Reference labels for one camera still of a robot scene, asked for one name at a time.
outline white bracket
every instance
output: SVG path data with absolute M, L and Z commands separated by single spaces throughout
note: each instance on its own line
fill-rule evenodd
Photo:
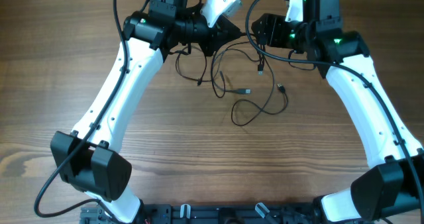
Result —
M 206 0 L 200 13 L 206 18 L 207 26 L 212 28 L 219 16 L 233 16 L 242 6 L 241 0 Z
M 290 0 L 286 22 L 303 21 L 303 0 Z

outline wooden tabletop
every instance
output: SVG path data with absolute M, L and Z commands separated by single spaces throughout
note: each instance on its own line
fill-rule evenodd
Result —
M 197 0 L 189 0 L 194 5 Z M 244 30 L 246 10 L 232 18 Z M 119 0 L 121 22 L 144 0 Z M 252 14 L 285 14 L 282 0 L 265 0 Z M 397 112 L 424 142 L 424 0 L 341 0 L 344 29 L 357 30 Z M 36 217 L 34 199 L 56 168 L 50 139 L 68 133 L 87 111 L 119 47 L 112 0 L 0 0 L 0 223 L 76 223 L 79 211 Z M 241 46 L 252 56 L 249 46 Z M 270 49 L 280 56 L 287 50 Z M 280 115 L 260 115 L 249 126 L 231 123 L 241 95 L 217 99 L 210 84 L 197 87 L 166 60 L 135 111 L 121 154 L 133 165 L 129 186 L 145 203 L 237 204 L 311 201 L 348 188 L 368 170 L 361 140 L 344 105 L 318 71 L 303 72 L 269 60 L 290 105 Z M 199 77 L 202 54 L 183 57 L 184 74 Z M 222 71 L 231 87 L 269 95 L 269 70 L 229 52 Z M 277 111 L 275 92 L 268 109 Z M 256 113 L 241 105 L 240 122 Z M 85 199 L 56 179 L 41 204 L 58 211 Z M 418 223 L 418 211 L 392 217 Z

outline wood grain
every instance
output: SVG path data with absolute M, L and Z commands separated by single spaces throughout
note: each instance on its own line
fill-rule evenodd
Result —
M 194 5 L 197 0 L 189 0 Z M 231 20 L 242 30 L 248 5 Z M 119 0 L 121 22 L 144 0 Z M 424 141 L 423 0 L 341 0 L 345 30 L 359 31 L 378 76 L 414 136 Z M 266 0 L 252 14 L 284 14 L 282 0 Z M 55 169 L 49 143 L 68 132 L 91 105 L 115 59 L 119 38 L 111 0 L 0 0 L 0 223 L 76 223 L 78 211 L 55 219 L 35 216 L 33 201 Z M 241 46 L 250 55 L 249 46 Z M 288 51 L 270 49 L 286 56 Z M 367 171 L 361 141 L 337 94 L 317 71 L 270 60 L 290 97 L 287 111 L 261 115 L 244 128 L 231 123 L 239 95 L 213 95 L 179 77 L 175 57 L 152 80 L 128 127 L 122 155 L 133 165 L 130 186 L 145 203 L 310 201 L 336 192 Z M 182 58 L 199 77 L 203 57 Z M 263 103 L 269 71 L 228 53 L 223 72 L 233 87 L 252 89 Z M 282 97 L 275 93 L 269 110 Z M 243 122 L 256 113 L 242 105 Z M 86 198 L 55 180 L 42 210 L 57 211 Z M 418 223 L 414 211 L 392 217 Z

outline robotic arm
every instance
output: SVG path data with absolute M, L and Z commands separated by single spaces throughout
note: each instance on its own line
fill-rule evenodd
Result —
M 265 14 L 252 24 L 258 43 L 307 52 L 308 60 L 336 62 L 369 80 L 388 106 L 423 178 L 422 146 L 390 103 L 360 35 L 341 30 L 339 0 L 286 1 L 290 4 L 286 17 Z M 417 191 L 412 185 L 405 155 L 394 143 L 393 127 L 377 99 L 354 75 L 322 65 L 318 65 L 320 74 L 345 104 L 371 167 L 351 188 L 317 197 L 313 203 L 282 206 L 266 207 L 263 203 L 255 207 L 144 205 L 127 186 L 131 164 L 118 155 L 129 119 L 144 90 L 178 43 L 199 43 L 203 53 L 212 56 L 222 45 L 242 34 L 222 16 L 233 15 L 241 6 L 240 0 L 207 0 L 204 5 L 200 3 L 201 7 L 192 8 L 186 5 L 187 0 L 150 0 L 148 13 L 135 11 L 124 22 L 129 57 L 125 78 L 85 148 L 60 172 L 63 181 L 103 204 L 83 208 L 82 223 L 344 223 L 373 221 L 418 208 Z M 54 135 L 51 149 L 58 166 L 93 126 L 119 79 L 124 59 L 121 44 L 115 65 L 87 113 L 70 135 L 61 132 Z

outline wood surface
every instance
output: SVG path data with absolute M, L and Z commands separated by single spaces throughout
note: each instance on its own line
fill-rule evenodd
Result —
M 246 10 L 231 20 L 244 30 Z M 189 0 L 194 5 L 197 0 Z M 121 22 L 144 0 L 119 0 Z M 397 112 L 424 142 L 424 0 L 341 0 L 344 29 L 357 30 Z M 266 0 L 252 14 L 284 14 L 282 0 Z M 111 0 L 0 0 L 0 223 L 76 223 L 79 211 L 40 219 L 32 210 L 56 168 L 50 139 L 70 132 L 97 95 L 118 51 Z M 251 56 L 249 46 L 241 46 Z M 269 49 L 287 56 L 287 50 Z M 276 116 L 249 126 L 231 123 L 232 104 L 210 84 L 197 87 L 177 75 L 170 56 L 137 107 L 121 154 L 133 165 L 129 186 L 145 203 L 238 204 L 311 201 L 348 188 L 368 170 L 358 133 L 346 109 L 318 71 L 303 72 L 269 60 L 290 98 Z M 203 56 L 182 58 L 182 72 L 199 77 Z M 252 89 L 264 103 L 268 70 L 229 52 L 222 70 L 231 87 Z M 268 109 L 277 111 L 276 92 Z M 240 122 L 256 113 L 243 104 Z M 58 211 L 86 196 L 56 179 L 41 210 Z M 418 223 L 418 211 L 391 220 Z

